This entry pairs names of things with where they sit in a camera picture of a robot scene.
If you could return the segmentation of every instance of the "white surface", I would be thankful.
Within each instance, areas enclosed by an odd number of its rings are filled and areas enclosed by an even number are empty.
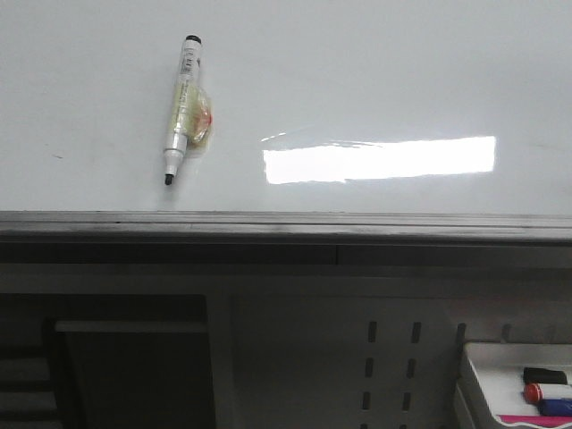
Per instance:
[[[0,210],[569,215],[571,20],[566,0],[0,0]],[[167,189],[188,34],[215,128]],[[479,137],[489,172],[426,156]],[[419,140],[358,174],[358,147]],[[264,151],[311,147],[335,155],[269,183]]]
[[[489,419],[491,415],[540,415],[537,407],[527,404],[523,396],[525,385],[522,374],[526,366],[567,373],[572,370],[572,345],[469,343],[465,353],[471,374],[463,374],[462,370],[463,380],[470,391],[478,389],[482,392],[490,413]],[[498,424],[495,427],[503,426],[539,427],[525,424]],[[572,424],[560,427],[572,427]]]

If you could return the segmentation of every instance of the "whiteboard marker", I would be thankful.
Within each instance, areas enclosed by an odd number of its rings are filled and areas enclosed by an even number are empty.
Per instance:
[[[193,112],[198,98],[198,73],[202,42],[197,36],[188,36],[181,51],[179,76],[175,86],[169,135],[164,149],[164,184],[170,185],[182,164],[187,144],[193,132]]]

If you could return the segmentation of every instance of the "black marker cap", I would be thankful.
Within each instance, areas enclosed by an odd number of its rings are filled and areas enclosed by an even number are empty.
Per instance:
[[[562,371],[552,371],[544,368],[525,368],[522,376],[526,384],[543,383],[543,384],[568,384],[568,378]]]
[[[201,41],[199,36],[187,36],[187,38],[185,40],[194,40],[194,41],[200,43],[201,45],[203,44],[203,42]]]

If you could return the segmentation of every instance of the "whiteboard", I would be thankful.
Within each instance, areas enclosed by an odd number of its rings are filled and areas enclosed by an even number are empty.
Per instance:
[[[0,210],[572,213],[565,0],[4,0]],[[181,42],[214,132],[171,187]]]

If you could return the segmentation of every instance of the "white tray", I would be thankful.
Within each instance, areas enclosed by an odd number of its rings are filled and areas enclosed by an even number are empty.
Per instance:
[[[572,345],[468,343],[461,364],[460,386],[482,428],[539,428],[506,424],[498,415],[539,416],[523,398],[525,366],[572,371]],[[572,428],[572,423],[558,426]]]

